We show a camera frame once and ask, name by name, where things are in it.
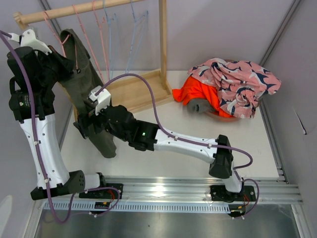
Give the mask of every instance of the white floor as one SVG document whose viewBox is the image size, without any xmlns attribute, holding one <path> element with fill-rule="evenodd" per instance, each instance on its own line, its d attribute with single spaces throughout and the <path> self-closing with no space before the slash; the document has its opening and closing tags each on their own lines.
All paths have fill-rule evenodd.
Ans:
<svg viewBox="0 0 317 238">
<path fill-rule="evenodd" d="M 167 79 L 172 88 L 179 88 L 188 77 L 185 71 L 169 71 Z M 277 179 L 278 173 L 260 110 L 254 119 L 236 122 L 219 122 L 206 115 L 193 114 L 181 103 L 171 102 L 158 106 L 162 125 L 173 131 L 202 138 L 228 136 L 231 146 L 249 152 L 253 164 L 239 170 L 243 177 L 254 179 Z M 134 117 L 156 123 L 153 109 L 135 113 Z M 102 157 L 89 140 L 84 140 L 72 125 L 71 117 L 61 150 L 69 171 L 83 170 L 86 174 L 102 172 L 107 176 L 137 177 L 196 177 L 209 178 L 209 165 L 199 159 L 173 152 L 136 151 L 127 143 L 115 139 L 117 156 Z M 243 154 L 233 152 L 235 165 L 249 161 Z"/>
</svg>

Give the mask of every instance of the pink floral fabric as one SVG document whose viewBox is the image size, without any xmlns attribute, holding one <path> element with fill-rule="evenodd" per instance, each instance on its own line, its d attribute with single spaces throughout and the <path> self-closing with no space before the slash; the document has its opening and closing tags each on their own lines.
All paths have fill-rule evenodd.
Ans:
<svg viewBox="0 0 317 238">
<path fill-rule="evenodd" d="M 188 74 L 216 87 L 221 109 L 237 118 L 253 118 L 259 98 L 276 93 L 281 86 L 270 71 L 251 61 L 213 58 L 192 67 Z"/>
</svg>

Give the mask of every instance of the white wall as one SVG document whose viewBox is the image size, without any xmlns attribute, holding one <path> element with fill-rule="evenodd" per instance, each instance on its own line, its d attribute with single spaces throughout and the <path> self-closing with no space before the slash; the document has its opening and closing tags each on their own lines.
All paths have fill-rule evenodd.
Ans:
<svg viewBox="0 0 317 238">
<path fill-rule="evenodd" d="M 266 68 L 281 81 L 266 98 L 273 128 L 292 183 L 299 185 L 306 214 L 317 237 L 317 1 L 304 0 Z M 298 114 L 307 135 L 303 134 Z"/>
<path fill-rule="evenodd" d="M 83 3 L 87 0 L 50 0 L 52 8 Z M 170 70 L 188 70 L 219 57 L 260 62 L 292 0 L 167 0 L 167 63 Z M 159 67 L 158 0 L 134 3 L 137 16 L 149 11 L 135 70 Z M 133 33 L 129 4 L 111 7 L 108 14 L 118 15 L 119 55 L 117 69 L 125 69 Z M 101 19 L 103 9 L 97 14 Z M 92 12 L 80 15 L 98 61 L 104 68 L 101 40 Z M 86 44 L 77 17 L 59 18 L 62 28 L 73 28 Z"/>
<path fill-rule="evenodd" d="M 87 0 L 51 0 L 52 7 L 61 7 Z M 188 69 L 211 57 L 249 59 L 259 62 L 273 35 L 275 34 L 291 0 L 168 0 L 168 68 Z M 159 67 L 159 26 L 157 0 L 147 0 L 135 4 L 137 16 L 149 10 L 149 25 L 144 36 L 140 54 L 133 69 L 154 69 Z M 0 29 L 20 33 L 12 14 L 41 11 L 37 0 L 6 0 L 1 8 Z M 116 68 L 125 68 L 132 37 L 132 15 L 129 5 L 109 10 L 119 16 L 120 52 Z M 102 51 L 99 33 L 93 13 L 83 13 L 81 18 L 92 41 L 99 62 Z M 74 28 L 84 40 L 76 16 L 58 20 L 62 28 Z M 56 49 L 57 40 L 44 22 L 36 23 L 43 40 Z M 36 186 L 35 167 L 27 140 L 14 120 L 8 107 L 10 98 L 8 82 L 12 73 L 6 65 L 8 52 L 0 42 L 0 102 L 2 125 L 0 143 L 0 201 L 7 195 L 13 196 L 13 208 L 9 222 L 3 233 L 4 238 L 19 237 L 25 230 L 27 214 L 32 208 L 30 191 Z M 70 103 L 64 93 L 55 87 L 55 110 L 57 134 L 60 137 Z"/>
<path fill-rule="evenodd" d="M 21 33 L 13 20 L 14 11 L 33 12 L 41 8 L 37 0 L 20 1 L 7 0 L 2 3 L 0 14 L 0 29 L 5 32 Z M 43 40 L 47 44 L 58 46 L 55 38 L 49 35 L 49 30 L 44 24 L 37 24 L 41 30 Z M 6 64 L 8 49 L 0 41 L 0 203 L 8 195 L 13 196 L 13 207 L 3 238 L 17 238 L 24 234 L 33 201 L 31 190 L 36 186 L 36 171 L 27 139 L 14 120 L 13 112 L 8 106 L 10 99 L 9 80 L 13 74 Z M 58 87 L 54 88 L 56 95 L 56 132 L 60 138 L 63 126 L 68 116 L 70 103 L 64 93 Z"/>
</svg>

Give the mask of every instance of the wooden clothes rack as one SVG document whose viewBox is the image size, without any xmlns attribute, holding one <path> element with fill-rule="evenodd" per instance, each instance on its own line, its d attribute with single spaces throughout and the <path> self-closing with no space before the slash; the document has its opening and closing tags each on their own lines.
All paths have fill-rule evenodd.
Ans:
<svg viewBox="0 0 317 238">
<path fill-rule="evenodd" d="M 166 0 L 159 1 L 159 34 L 160 34 L 160 68 L 146 72 L 142 76 L 150 84 L 155 102 L 157 105 L 173 101 L 172 90 L 166 80 L 166 54 L 167 54 L 167 23 L 166 23 Z M 106 7 L 119 6 L 129 4 L 130 0 L 107 0 Z M 87 2 L 75 5 L 78 13 L 93 11 L 93 3 Z M 95 10 L 104 7 L 102 0 L 94 2 Z M 52 9 L 46 11 L 49 19 L 75 15 L 73 6 Z M 28 24 L 45 21 L 43 12 L 35 12 L 22 15 L 16 12 L 13 15 L 16 23 L 24 30 Z M 111 93 L 113 105 L 124 105 L 129 111 L 135 113 L 152 107 L 152 99 L 146 85 L 138 78 L 131 77 L 129 79 L 114 82 L 107 87 Z"/>
</svg>

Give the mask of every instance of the orange shirt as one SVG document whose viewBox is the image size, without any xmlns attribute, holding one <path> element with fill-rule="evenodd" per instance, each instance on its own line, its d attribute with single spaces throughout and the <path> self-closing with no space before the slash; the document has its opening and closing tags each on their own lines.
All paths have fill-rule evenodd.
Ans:
<svg viewBox="0 0 317 238">
<path fill-rule="evenodd" d="M 218 116 L 224 118 L 233 118 L 234 116 L 226 113 L 220 108 L 220 102 L 217 95 L 217 89 L 212 86 L 205 85 L 189 76 L 181 89 L 173 89 L 173 97 L 177 102 L 182 102 L 183 105 L 194 98 L 207 99 L 210 105 L 218 112 Z"/>
</svg>

